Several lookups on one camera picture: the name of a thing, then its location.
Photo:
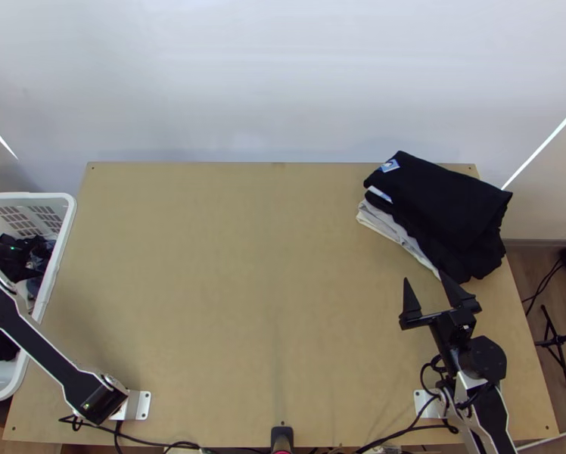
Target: folded white shirt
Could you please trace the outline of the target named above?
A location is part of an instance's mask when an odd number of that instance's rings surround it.
[[[422,265],[431,270],[437,279],[440,280],[438,269],[422,252],[415,238],[409,236],[407,231],[394,221],[392,215],[385,213],[371,205],[368,201],[363,200],[359,204],[359,213],[356,215],[356,220],[359,224],[363,224],[374,232],[403,246],[407,252],[413,255]]]

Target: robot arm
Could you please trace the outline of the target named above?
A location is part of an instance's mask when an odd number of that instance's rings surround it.
[[[107,418],[148,417],[149,392],[128,390],[109,374],[80,368],[45,338],[23,308],[23,299],[0,272],[0,331],[62,386],[64,399],[75,415],[96,425]]]
[[[515,454],[508,433],[508,411],[501,393],[506,357],[502,348],[485,336],[472,338],[475,313],[481,311],[469,294],[440,273],[452,309],[423,316],[409,281],[403,287],[401,329],[428,326],[443,360],[443,380],[430,390],[441,399],[432,402],[423,418],[449,419],[462,433],[470,454]],[[415,393],[415,406],[427,401],[427,392]]]

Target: white laundry basket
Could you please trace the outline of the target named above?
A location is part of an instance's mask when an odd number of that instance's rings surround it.
[[[15,238],[41,235],[56,240],[31,314],[37,322],[42,321],[54,288],[76,208],[76,201],[69,194],[0,193],[0,235],[6,233]],[[18,389],[28,362],[29,357],[23,351],[12,361],[0,361],[0,400],[7,399]]]

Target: clothing label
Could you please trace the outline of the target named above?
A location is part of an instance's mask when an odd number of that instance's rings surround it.
[[[396,170],[398,168],[400,168],[400,165],[399,163],[397,163],[396,159],[391,159],[389,161],[386,161],[380,166],[380,170],[384,173],[390,172],[391,170]]]
[[[389,204],[392,204],[392,199],[390,198],[390,195],[386,194],[385,192],[380,191],[378,188],[376,188],[375,186],[369,186],[367,188],[367,190],[369,192],[373,192],[375,195],[379,195],[380,197],[382,197],[384,200],[386,200],[386,202],[388,202]]]

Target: black cable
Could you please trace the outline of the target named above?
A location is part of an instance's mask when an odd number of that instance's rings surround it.
[[[440,399],[440,395],[433,393],[432,391],[430,391],[428,389],[428,387],[425,385],[424,383],[424,372],[426,371],[427,368],[431,368],[433,371],[438,372],[438,374],[440,375],[440,380],[444,381],[444,377],[443,377],[443,372],[445,371],[445,368],[441,368],[441,367],[437,367],[437,363],[441,360],[441,356],[440,355],[436,355],[433,359],[431,359],[430,362],[427,362],[426,364],[424,364],[421,367],[420,370],[420,383],[421,383],[421,388],[426,391],[426,393],[430,394],[431,396],[436,396]]]
[[[527,301],[531,301],[531,304],[529,305],[527,311],[525,312],[526,316],[528,316],[529,312],[531,312],[531,309],[533,308],[533,305],[535,304],[535,299],[539,295],[541,295],[541,293],[546,289],[546,287],[548,287],[548,284],[550,283],[552,276],[555,275],[556,272],[559,269],[561,269],[562,267],[563,267],[563,265],[561,264],[561,259],[556,260],[555,264],[552,265],[552,268],[550,269],[550,271],[548,271],[548,274],[546,274],[542,278],[540,283],[537,285],[537,289],[535,290],[535,293],[532,296],[525,298],[524,300],[521,300],[522,303],[526,303]]]
[[[532,297],[526,299],[526,301],[531,300],[531,304],[529,304],[527,311],[524,313],[525,316],[529,315],[529,313],[531,312],[531,309],[533,309],[533,305],[535,304],[535,300],[537,299],[537,297],[539,295],[541,295],[541,293],[546,289],[546,287],[548,287],[548,284],[552,280],[552,277],[556,274],[556,272],[559,269],[562,269],[563,265],[562,265],[562,263],[559,264],[560,261],[561,261],[560,259],[557,260],[557,262],[554,264],[554,266],[552,267],[552,269],[550,270],[548,275],[546,275],[546,277],[540,282],[540,285],[537,286],[537,291],[535,292],[535,294]]]
[[[476,393],[472,394],[465,402],[461,402],[458,403],[456,405],[456,408],[458,410],[464,410],[467,409],[469,406],[471,406],[474,402],[476,402],[476,400],[478,398],[480,398],[480,396],[482,396],[483,394],[485,394],[488,390],[490,390],[493,387],[493,383],[487,383],[485,385],[483,385],[482,387],[480,387]]]
[[[259,449],[255,449],[255,448],[237,448],[237,449],[243,449],[245,451],[257,452],[258,454],[265,454],[264,451],[260,451]]]
[[[420,420],[421,415],[424,413],[424,411],[426,410],[426,408],[435,400],[440,398],[440,396],[436,395],[434,397],[431,397],[425,404],[424,406],[422,406],[422,408],[420,409],[420,411],[418,412],[418,415],[415,417],[415,419],[413,420],[413,422],[407,427],[407,429],[402,429],[401,431],[397,431],[394,434],[388,435],[387,437],[384,438],[380,438],[376,441],[372,441],[369,444],[366,444],[360,448],[358,448],[356,450],[356,454],[363,454],[365,451],[369,451],[371,448],[375,448],[376,446],[380,446],[382,443],[386,443],[388,440],[392,440],[393,438],[398,438],[401,435],[405,435],[409,432],[414,432],[414,431],[424,431],[426,429],[447,429],[449,432],[451,432],[452,434],[458,434],[459,433],[459,429],[457,427],[452,426],[451,424],[449,424],[449,422],[444,419],[442,424],[432,424],[432,425],[425,425],[425,426],[418,426],[416,427],[415,425],[418,424],[418,421]]]
[[[140,438],[136,438],[136,437],[132,437],[131,435],[124,434],[121,431],[118,431],[117,428],[115,430],[113,430],[113,429],[109,429],[109,428],[104,428],[102,426],[90,424],[88,422],[83,421],[80,418],[77,418],[75,415],[69,415],[69,416],[65,416],[64,418],[60,418],[60,419],[58,419],[58,422],[70,424],[75,432],[77,432],[81,427],[88,427],[88,428],[92,428],[92,429],[98,429],[98,430],[103,431],[103,432],[108,432],[109,434],[113,434],[116,437],[125,438],[126,440],[130,440],[130,441],[133,441],[133,442],[136,442],[136,443],[139,443],[139,444],[143,444],[143,445],[146,445],[146,446],[155,446],[157,448],[167,448],[164,451],[163,454],[165,454],[165,452],[168,452],[172,448],[194,449],[194,450],[197,450],[197,451],[199,449],[201,449],[201,446],[197,445],[196,443],[192,443],[190,441],[176,441],[175,443],[156,443],[154,441],[142,440]]]
[[[115,424],[115,434],[113,435],[114,438],[114,442],[115,442],[115,450],[117,451],[117,454],[123,454],[123,451],[121,450],[121,446],[119,446],[119,434],[121,433],[121,426],[123,425],[123,421],[117,421],[117,424]]]

